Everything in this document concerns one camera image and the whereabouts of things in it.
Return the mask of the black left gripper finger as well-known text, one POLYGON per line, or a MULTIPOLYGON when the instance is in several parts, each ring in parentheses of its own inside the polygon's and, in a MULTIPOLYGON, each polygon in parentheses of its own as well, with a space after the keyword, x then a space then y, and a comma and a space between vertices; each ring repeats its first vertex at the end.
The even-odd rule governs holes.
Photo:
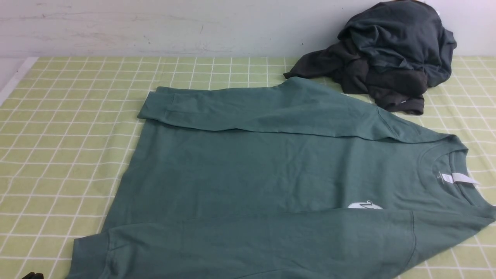
POLYGON ((44 279, 43 273, 30 272, 22 277, 22 279, 44 279))

